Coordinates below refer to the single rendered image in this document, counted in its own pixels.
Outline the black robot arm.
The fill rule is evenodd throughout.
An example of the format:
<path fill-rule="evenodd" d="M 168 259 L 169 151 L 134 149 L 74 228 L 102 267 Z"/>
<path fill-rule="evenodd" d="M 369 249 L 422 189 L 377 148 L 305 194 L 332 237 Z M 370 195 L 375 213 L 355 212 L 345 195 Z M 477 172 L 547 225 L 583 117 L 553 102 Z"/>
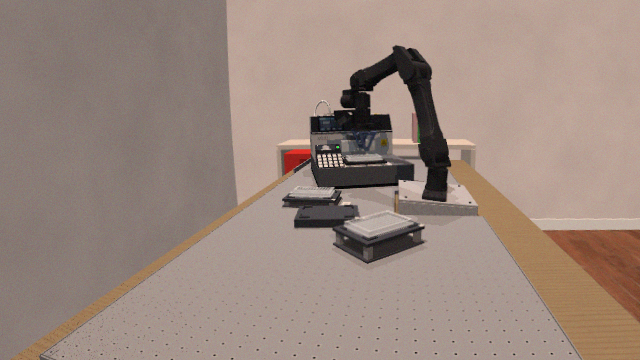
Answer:
<path fill-rule="evenodd" d="M 386 58 L 353 73 L 350 78 L 351 89 L 342 91 L 340 104 L 343 108 L 365 108 L 367 111 L 367 108 L 370 108 L 370 95 L 362 91 L 373 91 L 377 83 L 398 71 L 412 96 L 420 132 L 419 153 L 425 167 L 428 167 L 422 199 L 446 202 L 446 167 L 451 167 L 451 162 L 447 141 L 440 129 L 432 98 L 432 69 L 416 49 L 406 49 L 398 45 L 392 48 L 392 54 Z M 334 110 L 334 122 L 338 126 L 348 122 L 351 119 L 349 112 L 352 112 L 352 123 L 365 123 L 365 110 Z"/>

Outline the white well plate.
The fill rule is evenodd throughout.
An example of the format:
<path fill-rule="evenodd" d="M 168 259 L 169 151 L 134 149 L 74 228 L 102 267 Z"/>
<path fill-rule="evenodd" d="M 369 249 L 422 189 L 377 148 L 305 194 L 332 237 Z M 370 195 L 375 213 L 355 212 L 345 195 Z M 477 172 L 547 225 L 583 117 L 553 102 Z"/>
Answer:
<path fill-rule="evenodd" d="M 335 187 L 296 187 L 289 194 L 295 198 L 323 198 L 331 197 Z"/>
<path fill-rule="evenodd" d="M 343 226 L 351 232 L 354 232 L 360 236 L 370 238 L 395 232 L 407 228 L 412 224 L 414 224 L 414 222 L 412 222 L 412 218 L 387 210 L 380 213 L 344 221 Z"/>
<path fill-rule="evenodd" d="M 346 155 L 345 159 L 348 162 L 370 162 L 370 161 L 383 160 L 382 156 L 378 154 Z"/>

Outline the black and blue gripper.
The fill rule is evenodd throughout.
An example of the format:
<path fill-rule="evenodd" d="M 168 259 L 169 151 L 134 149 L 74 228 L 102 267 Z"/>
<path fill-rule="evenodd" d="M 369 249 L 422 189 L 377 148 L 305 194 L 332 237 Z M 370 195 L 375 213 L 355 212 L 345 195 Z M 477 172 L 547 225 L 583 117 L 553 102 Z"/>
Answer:
<path fill-rule="evenodd" d="M 370 109 L 367 109 L 367 111 L 366 111 L 366 109 L 363 109 L 363 110 L 365 110 L 365 123 L 363 123 L 363 124 L 353 124 L 352 123 L 352 126 L 355 126 L 355 129 L 351 129 L 351 131 L 352 131 L 352 133 L 353 133 L 353 135 L 355 137 L 355 140 L 356 140 L 359 148 L 364 148 L 364 151 L 369 151 L 370 146 L 371 146 L 371 144 L 373 142 L 373 139 L 374 139 L 377 131 L 371 131 L 372 127 L 375 127 L 375 123 L 371 123 L 371 110 Z M 364 126 L 364 125 L 367 125 L 367 126 Z M 368 126 L 370 126 L 370 127 L 368 127 Z M 362 144 L 360 144 L 356 133 L 358 133 L 358 136 L 359 136 L 360 141 L 361 141 Z M 364 137 L 362 137 L 363 135 L 364 135 Z M 372 135 L 372 136 L 370 138 L 368 146 L 366 147 L 364 141 L 366 141 L 367 135 Z M 364 138 L 364 140 L 363 140 L 363 138 Z"/>

